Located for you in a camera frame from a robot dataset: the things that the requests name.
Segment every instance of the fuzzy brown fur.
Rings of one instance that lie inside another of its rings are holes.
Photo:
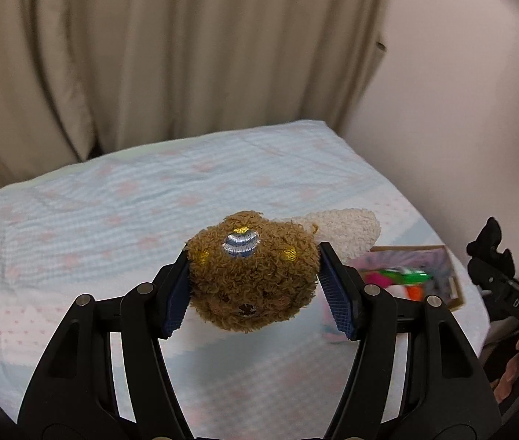
[[[232,257],[222,244],[244,226],[259,233],[260,243],[250,256]],[[299,224],[239,212],[199,232],[187,249],[191,303],[203,319],[223,329],[249,332],[290,319],[314,296],[319,251]],[[255,314],[243,316],[242,305],[253,305]]]

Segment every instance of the box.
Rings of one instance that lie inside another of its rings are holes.
[[[430,246],[374,246],[369,252],[348,262],[366,280],[373,270],[396,267],[422,269],[432,280],[422,286],[424,295],[435,294],[451,310],[464,304],[460,281],[451,256],[444,245]]]

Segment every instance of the white fluffy fabric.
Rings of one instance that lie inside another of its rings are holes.
[[[358,208],[314,212],[291,220],[310,233],[316,225],[316,242],[329,242],[343,263],[369,251],[381,232],[375,214]]]

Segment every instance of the open box of toys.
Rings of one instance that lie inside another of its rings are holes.
[[[374,246],[349,261],[366,283],[394,296],[420,301],[439,296],[451,310],[464,302],[449,252],[444,245]]]

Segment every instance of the metal screw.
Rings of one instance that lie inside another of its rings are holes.
[[[442,304],[442,299],[438,296],[432,295],[427,298],[427,303],[432,307],[439,307]]]
[[[149,294],[153,291],[153,285],[151,283],[141,283],[137,286],[137,292],[139,294]]]
[[[366,287],[363,288],[363,290],[370,296],[377,296],[381,293],[381,289],[378,285],[366,285]]]
[[[90,295],[89,294],[81,294],[76,298],[76,304],[78,306],[85,306],[90,302]]]

